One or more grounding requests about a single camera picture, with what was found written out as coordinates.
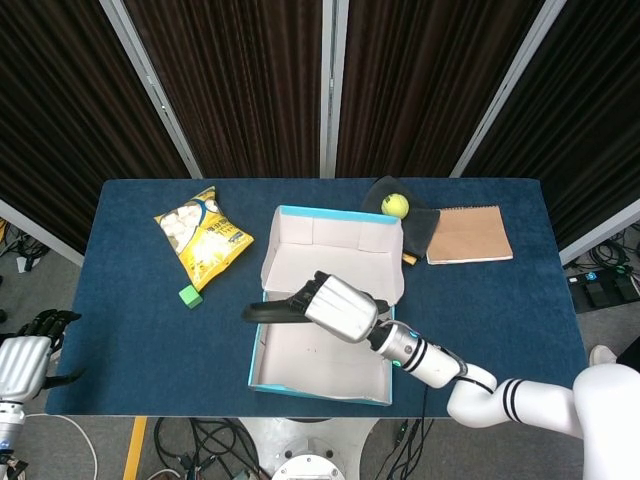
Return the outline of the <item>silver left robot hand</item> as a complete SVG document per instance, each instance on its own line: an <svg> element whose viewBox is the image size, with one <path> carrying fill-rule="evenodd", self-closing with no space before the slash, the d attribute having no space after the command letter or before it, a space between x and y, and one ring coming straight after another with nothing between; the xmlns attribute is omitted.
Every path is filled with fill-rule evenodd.
<svg viewBox="0 0 640 480"><path fill-rule="evenodd" d="M64 344L65 330L81 314L49 309L40 312L17 332L1 335L1 401L25 403L42 390L69 385L86 371L48 376L51 356Z"/></svg>

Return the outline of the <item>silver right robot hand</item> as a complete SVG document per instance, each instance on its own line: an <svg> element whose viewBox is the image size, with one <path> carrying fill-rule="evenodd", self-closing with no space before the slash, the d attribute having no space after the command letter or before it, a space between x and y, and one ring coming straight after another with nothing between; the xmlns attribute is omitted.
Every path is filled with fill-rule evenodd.
<svg viewBox="0 0 640 480"><path fill-rule="evenodd" d="M370 296L321 271L289 302L295 312L352 344L366 339L378 316L378 307Z"/></svg>

